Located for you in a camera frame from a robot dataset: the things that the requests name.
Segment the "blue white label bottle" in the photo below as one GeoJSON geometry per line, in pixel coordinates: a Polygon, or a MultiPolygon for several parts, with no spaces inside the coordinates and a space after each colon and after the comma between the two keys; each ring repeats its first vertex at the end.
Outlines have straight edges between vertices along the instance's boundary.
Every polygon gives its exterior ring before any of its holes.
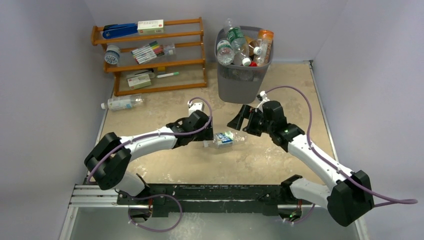
{"type": "Polygon", "coordinates": [[[234,145],[243,144],[247,140],[248,135],[239,131],[217,132],[213,135],[212,140],[204,140],[204,148],[222,149],[229,148],[234,145]]]}

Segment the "grey mesh waste bin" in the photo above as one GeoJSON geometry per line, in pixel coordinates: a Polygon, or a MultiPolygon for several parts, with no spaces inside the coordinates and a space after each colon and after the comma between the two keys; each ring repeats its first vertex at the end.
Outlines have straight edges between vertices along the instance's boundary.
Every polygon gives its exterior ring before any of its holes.
{"type": "MultiPolygon", "coordinates": [[[[240,26],[248,43],[249,57],[254,62],[256,55],[261,53],[258,44],[258,32],[262,29],[252,26],[240,26]]],[[[230,65],[221,65],[217,60],[217,44],[221,39],[226,39],[224,27],[217,35],[215,41],[215,59],[217,61],[218,95],[221,100],[228,103],[248,104],[254,101],[260,91],[260,86],[265,78],[268,67],[273,58],[273,42],[268,63],[263,66],[238,66],[233,62],[230,65]]]]}

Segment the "red cap water bottle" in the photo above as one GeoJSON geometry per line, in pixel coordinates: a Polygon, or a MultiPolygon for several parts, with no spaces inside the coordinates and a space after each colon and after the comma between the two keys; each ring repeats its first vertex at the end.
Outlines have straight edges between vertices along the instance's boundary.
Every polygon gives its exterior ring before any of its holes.
{"type": "Polygon", "coordinates": [[[249,64],[249,67],[257,67],[258,65],[257,65],[257,63],[256,62],[254,62],[254,61],[252,61],[250,64],[249,64]]]}

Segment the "green label water bottle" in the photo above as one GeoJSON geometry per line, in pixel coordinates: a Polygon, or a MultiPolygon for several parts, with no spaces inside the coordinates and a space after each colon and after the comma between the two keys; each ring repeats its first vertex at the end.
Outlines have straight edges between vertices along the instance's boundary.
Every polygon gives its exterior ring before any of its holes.
{"type": "Polygon", "coordinates": [[[233,63],[234,57],[235,53],[230,42],[227,39],[220,39],[216,45],[217,61],[223,66],[228,66],[233,63]]]}

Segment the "orange juice bottle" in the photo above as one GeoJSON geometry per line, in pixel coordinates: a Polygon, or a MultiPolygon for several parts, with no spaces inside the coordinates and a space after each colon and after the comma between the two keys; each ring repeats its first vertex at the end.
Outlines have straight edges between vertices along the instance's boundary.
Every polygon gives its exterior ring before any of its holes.
{"type": "Polygon", "coordinates": [[[262,67],[269,62],[269,56],[271,53],[271,47],[274,40],[274,32],[261,29],[257,35],[257,42],[261,49],[261,53],[256,55],[254,62],[258,67],[262,67]]]}

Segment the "clear bottle white label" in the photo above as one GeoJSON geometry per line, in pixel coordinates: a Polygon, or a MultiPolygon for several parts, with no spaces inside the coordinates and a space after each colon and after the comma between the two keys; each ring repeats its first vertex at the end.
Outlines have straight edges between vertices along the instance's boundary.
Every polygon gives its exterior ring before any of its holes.
{"type": "Polygon", "coordinates": [[[125,110],[139,107],[143,104],[144,98],[141,94],[117,96],[109,98],[106,102],[100,104],[102,110],[125,110]]]}

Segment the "dark green label bottle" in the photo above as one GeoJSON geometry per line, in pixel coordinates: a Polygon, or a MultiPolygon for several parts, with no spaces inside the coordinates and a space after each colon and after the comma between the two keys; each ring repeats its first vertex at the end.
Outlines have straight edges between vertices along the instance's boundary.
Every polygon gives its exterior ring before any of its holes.
{"type": "Polygon", "coordinates": [[[233,64],[248,67],[252,61],[249,57],[249,44],[241,27],[236,25],[233,19],[228,18],[224,23],[224,32],[234,51],[233,64]]]}

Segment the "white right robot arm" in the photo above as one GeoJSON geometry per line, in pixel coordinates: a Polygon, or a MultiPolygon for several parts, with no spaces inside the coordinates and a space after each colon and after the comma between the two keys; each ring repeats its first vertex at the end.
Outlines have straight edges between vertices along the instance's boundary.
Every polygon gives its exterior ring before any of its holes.
{"type": "Polygon", "coordinates": [[[244,104],[227,126],[257,137],[268,134],[276,146],[301,160],[323,181],[317,184],[293,175],[281,183],[284,202],[292,204],[299,199],[316,204],[343,227],[375,207],[373,196],[366,192],[371,189],[369,176],[362,170],[352,171],[309,144],[305,132],[287,121],[278,101],[266,101],[259,108],[244,104]]]}

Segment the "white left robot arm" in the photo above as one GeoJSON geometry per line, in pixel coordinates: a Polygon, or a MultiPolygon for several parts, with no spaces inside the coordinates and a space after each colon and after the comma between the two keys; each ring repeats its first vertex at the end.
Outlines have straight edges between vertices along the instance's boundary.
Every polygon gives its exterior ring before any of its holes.
{"type": "Polygon", "coordinates": [[[107,133],[91,150],[84,160],[101,190],[117,189],[127,193],[138,205],[149,199],[148,186],[142,177],[127,170],[130,162],[162,150],[172,150],[186,146],[190,142],[211,140],[212,117],[201,110],[195,110],[188,117],[151,132],[117,136],[107,133]]]}

